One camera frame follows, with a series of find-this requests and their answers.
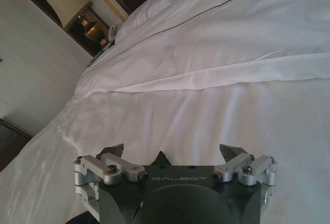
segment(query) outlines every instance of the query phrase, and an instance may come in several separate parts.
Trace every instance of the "bed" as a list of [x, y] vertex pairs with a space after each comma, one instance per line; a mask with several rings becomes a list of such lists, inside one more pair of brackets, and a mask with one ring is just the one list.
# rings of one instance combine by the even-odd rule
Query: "bed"
[[220, 143], [272, 155], [262, 223], [328, 223], [329, 11], [329, 0], [148, 0], [0, 173], [2, 223], [85, 211], [73, 160], [120, 143], [143, 165], [160, 150], [173, 165], [222, 164]]

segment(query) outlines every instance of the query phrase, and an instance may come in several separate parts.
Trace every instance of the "white duvet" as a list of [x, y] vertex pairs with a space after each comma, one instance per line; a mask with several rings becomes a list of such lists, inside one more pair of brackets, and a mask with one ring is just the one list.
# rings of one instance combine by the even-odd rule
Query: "white duvet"
[[219, 144], [278, 161], [262, 223], [328, 223], [330, 1], [177, 0], [110, 48], [58, 116], [0, 173], [1, 223], [84, 211], [73, 160], [224, 162]]

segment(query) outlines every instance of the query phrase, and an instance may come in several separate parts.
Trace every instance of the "metal bracket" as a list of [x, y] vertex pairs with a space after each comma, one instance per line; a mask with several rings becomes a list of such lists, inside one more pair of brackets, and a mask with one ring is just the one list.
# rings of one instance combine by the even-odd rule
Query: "metal bracket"
[[244, 185], [255, 185], [257, 181], [266, 185], [276, 185], [277, 162], [273, 157], [262, 155], [257, 160], [253, 156], [241, 153], [224, 165], [214, 167], [212, 178], [219, 183], [230, 182], [233, 174]]
[[241, 153], [229, 160], [226, 164], [215, 166], [212, 178], [219, 183], [230, 182], [233, 174], [251, 163], [251, 156], [247, 153]]
[[131, 164], [111, 153], [105, 153], [100, 159], [91, 155], [78, 157], [74, 162], [75, 191], [83, 198], [85, 208], [100, 221], [98, 204], [98, 183], [116, 185], [120, 183], [122, 174], [128, 181], [144, 182], [147, 173], [143, 166]]

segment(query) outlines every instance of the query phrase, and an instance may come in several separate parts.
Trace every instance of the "table lamp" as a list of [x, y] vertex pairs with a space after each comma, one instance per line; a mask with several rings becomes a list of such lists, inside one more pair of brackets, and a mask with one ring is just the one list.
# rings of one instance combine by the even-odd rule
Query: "table lamp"
[[75, 23], [80, 23], [85, 29], [85, 36], [104, 46], [108, 38], [104, 35], [102, 26], [96, 21], [90, 21], [84, 15], [92, 5], [89, 0], [47, 0], [61, 21], [62, 27], [68, 31]]

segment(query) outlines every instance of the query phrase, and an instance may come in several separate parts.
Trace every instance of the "pillow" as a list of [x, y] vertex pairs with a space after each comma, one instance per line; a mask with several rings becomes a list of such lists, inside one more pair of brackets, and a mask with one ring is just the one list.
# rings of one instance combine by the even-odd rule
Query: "pillow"
[[147, 0], [139, 6], [123, 23], [122, 27], [117, 33], [116, 42], [122, 40], [138, 26], [144, 24], [161, 11], [163, 11], [170, 4], [176, 0]]

